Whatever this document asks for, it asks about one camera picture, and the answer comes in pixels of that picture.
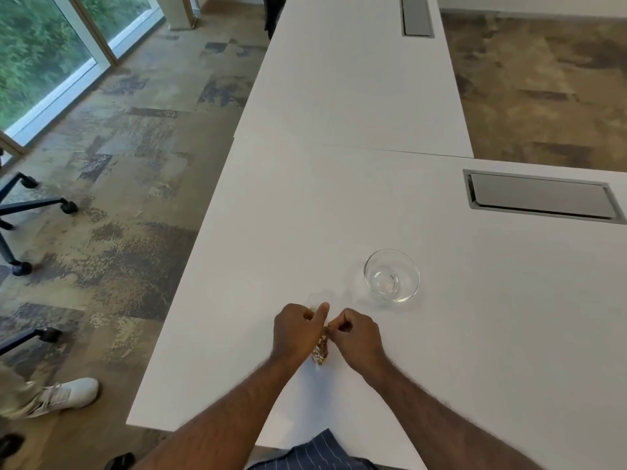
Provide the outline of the person's right forearm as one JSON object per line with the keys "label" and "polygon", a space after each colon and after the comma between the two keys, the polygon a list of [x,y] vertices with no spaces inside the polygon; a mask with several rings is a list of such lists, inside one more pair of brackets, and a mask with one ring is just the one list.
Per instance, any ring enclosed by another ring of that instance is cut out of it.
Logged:
{"label": "person's right forearm", "polygon": [[544,470],[440,402],[385,356],[360,374],[393,412],[427,470]]}

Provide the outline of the person's left forearm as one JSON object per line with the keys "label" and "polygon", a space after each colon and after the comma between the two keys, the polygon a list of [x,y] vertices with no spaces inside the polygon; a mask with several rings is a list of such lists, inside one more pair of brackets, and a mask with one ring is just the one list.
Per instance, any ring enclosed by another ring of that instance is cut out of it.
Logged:
{"label": "person's left forearm", "polygon": [[288,355],[270,355],[134,470],[243,470],[274,404],[299,366]]}

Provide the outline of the black office chair base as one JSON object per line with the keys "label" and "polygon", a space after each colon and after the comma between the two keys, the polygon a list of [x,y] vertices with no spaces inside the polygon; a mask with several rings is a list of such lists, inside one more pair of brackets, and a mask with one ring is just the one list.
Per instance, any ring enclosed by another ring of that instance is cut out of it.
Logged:
{"label": "black office chair base", "polygon": [[[59,205],[61,211],[67,215],[73,215],[79,211],[78,206],[74,202],[71,202],[63,197],[31,200],[4,205],[4,199],[11,193],[12,189],[18,183],[26,189],[36,189],[38,187],[38,182],[33,177],[24,175],[20,172],[16,173],[4,186],[0,187],[0,230],[14,229],[12,224],[2,220],[2,217],[6,215],[38,210],[53,205]],[[7,244],[1,233],[0,256],[11,267],[11,273],[13,276],[27,276],[33,271],[31,263],[27,261],[20,261],[14,256],[10,246]]]}
{"label": "black office chair base", "polygon": [[56,343],[62,336],[63,332],[53,327],[34,328],[25,332],[19,333],[11,339],[5,340],[0,343],[0,356],[3,356],[17,347],[25,344],[32,339],[39,339],[46,343]]}

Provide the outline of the navy striped shirt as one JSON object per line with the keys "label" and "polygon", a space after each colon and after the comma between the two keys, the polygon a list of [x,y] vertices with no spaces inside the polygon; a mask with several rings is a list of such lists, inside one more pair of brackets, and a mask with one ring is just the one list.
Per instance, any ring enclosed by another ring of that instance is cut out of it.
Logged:
{"label": "navy striped shirt", "polygon": [[365,458],[350,456],[325,429],[308,442],[291,449],[270,451],[266,456],[250,458],[245,470],[379,470]]}

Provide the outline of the small clear golden snack packet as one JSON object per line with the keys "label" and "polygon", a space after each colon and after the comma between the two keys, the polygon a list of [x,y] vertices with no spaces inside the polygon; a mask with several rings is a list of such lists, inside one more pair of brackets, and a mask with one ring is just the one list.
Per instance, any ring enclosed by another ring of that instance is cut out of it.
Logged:
{"label": "small clear golden snack packet", "polygon": [[321,366],[327,359],[328,354],[328,336],[323,333],[312,350],[310,357],[313,363],[317,366]]}

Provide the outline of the clear glass bowl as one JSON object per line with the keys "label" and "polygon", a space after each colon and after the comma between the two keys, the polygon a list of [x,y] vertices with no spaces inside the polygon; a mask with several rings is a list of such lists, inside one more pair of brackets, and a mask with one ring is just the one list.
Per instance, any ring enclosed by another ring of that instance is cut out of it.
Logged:
{"label": "clear glass bowl", "polygon": [[403,303],[412,299],[421,284],[416,263],[396,249],[380,249],[366,259],[365,283],[377,300]]}

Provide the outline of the dark chair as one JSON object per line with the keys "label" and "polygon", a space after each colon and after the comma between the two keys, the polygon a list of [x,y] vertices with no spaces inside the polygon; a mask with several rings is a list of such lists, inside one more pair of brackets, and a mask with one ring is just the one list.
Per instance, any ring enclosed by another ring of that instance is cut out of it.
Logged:
{"label": "dark chair", "polygon": [[264,30],[268,34],[269,39],[273,37],[285,3],[286,0],[263,0],[265,13]]}

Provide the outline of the white column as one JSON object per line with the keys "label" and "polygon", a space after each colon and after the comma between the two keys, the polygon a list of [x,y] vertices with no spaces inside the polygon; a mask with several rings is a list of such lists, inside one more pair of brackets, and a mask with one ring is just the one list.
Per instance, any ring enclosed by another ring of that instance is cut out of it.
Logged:
{"label": "white column", "polygon": [[156,0],[169,29],[173,32],[193,30],[196,27],[200,7],[198,0]]}

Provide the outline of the glass window with white frame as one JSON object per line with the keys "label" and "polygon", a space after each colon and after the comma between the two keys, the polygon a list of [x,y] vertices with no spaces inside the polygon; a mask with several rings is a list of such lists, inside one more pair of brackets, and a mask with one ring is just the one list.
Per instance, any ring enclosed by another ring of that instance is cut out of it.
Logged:
{"label": "glass window with white frame", "polygon": [[0,0],[2,162],[164,18],[157,0]]}

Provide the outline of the person's left hand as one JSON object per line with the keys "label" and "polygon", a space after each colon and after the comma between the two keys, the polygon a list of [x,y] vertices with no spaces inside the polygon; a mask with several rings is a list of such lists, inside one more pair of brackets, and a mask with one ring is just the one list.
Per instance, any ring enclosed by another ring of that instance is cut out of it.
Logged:
{"label": "person's left hand", "polygon": [[271,356],[299,367],[311,355],[320,336],[312,324],[312,310],[304,305],[288,303],[275,317]]}

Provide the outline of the person's right hand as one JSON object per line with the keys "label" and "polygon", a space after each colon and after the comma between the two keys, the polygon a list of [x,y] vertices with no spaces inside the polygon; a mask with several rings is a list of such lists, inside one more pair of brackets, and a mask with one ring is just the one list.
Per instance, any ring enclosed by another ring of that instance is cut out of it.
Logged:
{"label": "person's right hand", "polygon": [[341,324],[351,324],[351,331],[339,336],[328,336],[327,333],[326,335],[353,370],[367,381],[375,379],[389,363],[379,326],[370,316],[352,308],[342,310],[326,327],[328,325],[338,327]]}

